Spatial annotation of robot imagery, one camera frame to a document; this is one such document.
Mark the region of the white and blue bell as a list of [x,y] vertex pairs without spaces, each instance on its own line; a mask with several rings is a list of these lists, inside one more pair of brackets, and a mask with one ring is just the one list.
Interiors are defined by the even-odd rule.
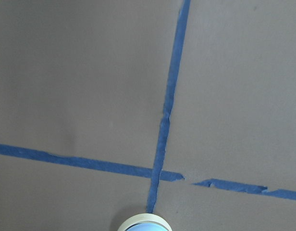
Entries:
[[117,231],[172,231],[172,228],[162,217],[143,213],[125,220]]

